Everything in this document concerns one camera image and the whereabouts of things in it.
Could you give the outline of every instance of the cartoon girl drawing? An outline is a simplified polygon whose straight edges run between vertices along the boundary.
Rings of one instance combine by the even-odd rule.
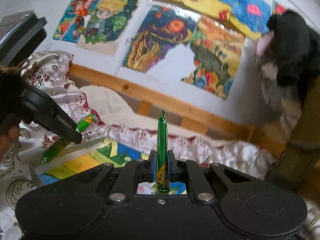
[[[71,3],[72,14],[76,14],[78,17],[86,17],[92,11],[86,8],[86,3],[89,0],[75,0]]]
[[[85,43],[116,40],[132,17],[137,0],[103,0],[94,10],[84,30]]]

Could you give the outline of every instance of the floral bedspread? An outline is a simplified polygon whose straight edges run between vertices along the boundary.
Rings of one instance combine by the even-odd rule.
[[[31,65],[22,75],[30,85],[50,95],[74,121],[78,122],[88,114],[97,114],[97,120],[83,133],[83,142],[109,137],[145,153],[156,149],[155,131],[133,129],[125,124],[105,124],[89,107],[84,93],[68,91],[68,86],[73,84],[67,76],[72,59],[72,54],[62,51],[37,52],[30,57]],[[31,180],[28,163],[39,158],[57,139],[55,134],[37,124],[20,124],[20,137],[12,142],[0,165],[0,240],[17,240],[23,235],[14,209],[23,194],[37,187]],[[169,136],[168,144],[176,158],[194,160],[204,167],[219,162],[260,179],[275,161],[266,150],[241,141],[212,147],[203,138]],[[307,201],[307,205],[309,214],[301,236],[314,239],[320,234],[320,211],[314,203]]]

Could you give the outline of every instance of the snack package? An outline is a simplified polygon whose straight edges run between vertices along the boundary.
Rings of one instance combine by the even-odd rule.
[[[158,135],[157,135],[157,165],[156,165],[156,193],[169,194],[170,186],[168,181],[168,127],[165,119],[164,111],[162,110],[161,117],[158,120]]]
[[[83,133],[93,122],[96,120],[95,114],[89,114],[86,118],[78,122],[77,131]],[[65,138],[60,137],[53,145],[47,149],[42,157],[41,161],[43,163],[51,162],[63,149],[65,149],[71,142],[67,141]]]

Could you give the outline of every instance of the wooden bed frame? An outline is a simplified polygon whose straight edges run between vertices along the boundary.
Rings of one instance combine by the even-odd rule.
[[[295,173],[295,176],[301,173],[301,176],[299,174],[298,177],[296,176],[297,178],[294,178],[294,181],[290,181],[290,183],[293,184],[293,187],[297,188],[298,183],[301,182],[302,175],[305,176],[308,172],[307,179],[304,180],[302,186],[303,192],[308,193],[304,195],[307,195],[307,197],[320,203],[320,169],[313,168],[317,158],[320,156],[318,154],[320,151],[316,150],[316,152],[309,153],[311,149],[301,150],[299,148],[302,153],[297,153],[298,151],[296,146],[289,145],[286,149],[286,145],[281,144],[268,136],[265,136],[260,129],[254,126],[236,124],[166,94],[80,65],[72,64],[69,77],[73,81],[81,80],[85,81],[86,85],[107,87],[115,92],[120,93],[121,95],[127,95],[138,99],[140,101],[140,105],[138,107],[137,114],[149,116],[152,106],[158,106],[170,111],[171,113],[182,116],[183,119],[180,126],[185,129],[205,135],[208,129],[214,128],[220,130],[221,132],[231,134],[234,136],[234,138],[251,142],[267,149],[274,155],[275,158],[280,159],[277,172],[284,175],[286,179],[290,180],[292,177],[294,177],[292,173]],[[318,136],[320,138],[320,125],[318,130]]]

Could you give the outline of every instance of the blue drawing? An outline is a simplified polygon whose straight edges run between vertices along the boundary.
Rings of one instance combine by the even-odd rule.
[[[253,32],[269,31],[267,22],[271,16],[271,5],[264,0],[219,0],[232,6],[231,15],[246,24]]]

